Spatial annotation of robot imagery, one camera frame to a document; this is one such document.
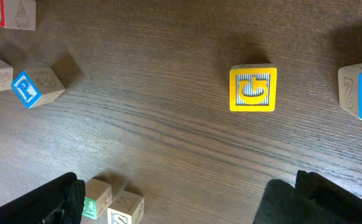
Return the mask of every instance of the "wood grain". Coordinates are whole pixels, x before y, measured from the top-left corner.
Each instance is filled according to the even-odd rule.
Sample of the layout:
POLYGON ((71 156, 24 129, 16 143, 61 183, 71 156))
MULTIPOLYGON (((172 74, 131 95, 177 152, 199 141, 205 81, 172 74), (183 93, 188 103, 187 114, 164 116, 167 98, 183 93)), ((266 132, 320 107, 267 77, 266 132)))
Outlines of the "wood grain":
POLYGON ((0 28, 0 59, 67 88, 31 110, 0 92, 0 206, 105 170, 144 196, 141 224, 251 223, 299 169, 362 198, 362 121, 337 84, 362 62, 362 1, 41 0, 36 31, 0 28), (276 110, 231 113, 230 68, 268 62, 276 110))

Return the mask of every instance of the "green block face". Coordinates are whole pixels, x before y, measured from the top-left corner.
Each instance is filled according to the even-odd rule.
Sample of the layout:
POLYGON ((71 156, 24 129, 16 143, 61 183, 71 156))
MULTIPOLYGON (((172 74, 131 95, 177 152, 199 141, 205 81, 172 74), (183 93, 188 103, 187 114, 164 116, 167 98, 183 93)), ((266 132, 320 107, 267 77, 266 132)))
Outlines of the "green block face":
POLYGON ((94 220, 98 219, 96 202, 94 200, 85 197, 85 200, 83 201, 82 215, 94 220))

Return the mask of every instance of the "black object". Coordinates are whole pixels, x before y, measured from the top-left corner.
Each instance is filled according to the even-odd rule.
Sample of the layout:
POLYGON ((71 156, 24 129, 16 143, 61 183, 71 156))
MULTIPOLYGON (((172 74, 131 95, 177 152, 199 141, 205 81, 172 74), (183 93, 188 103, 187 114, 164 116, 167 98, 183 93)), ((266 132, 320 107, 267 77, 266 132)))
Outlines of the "black object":
POLYGON ((298 171, 295 188, 271 180, 253 224, 362 224, 362 199, 321 175, 298 171))
POLYGON ((68 172, 0 207, 0 223, 79 224, 85 182, 68 172))

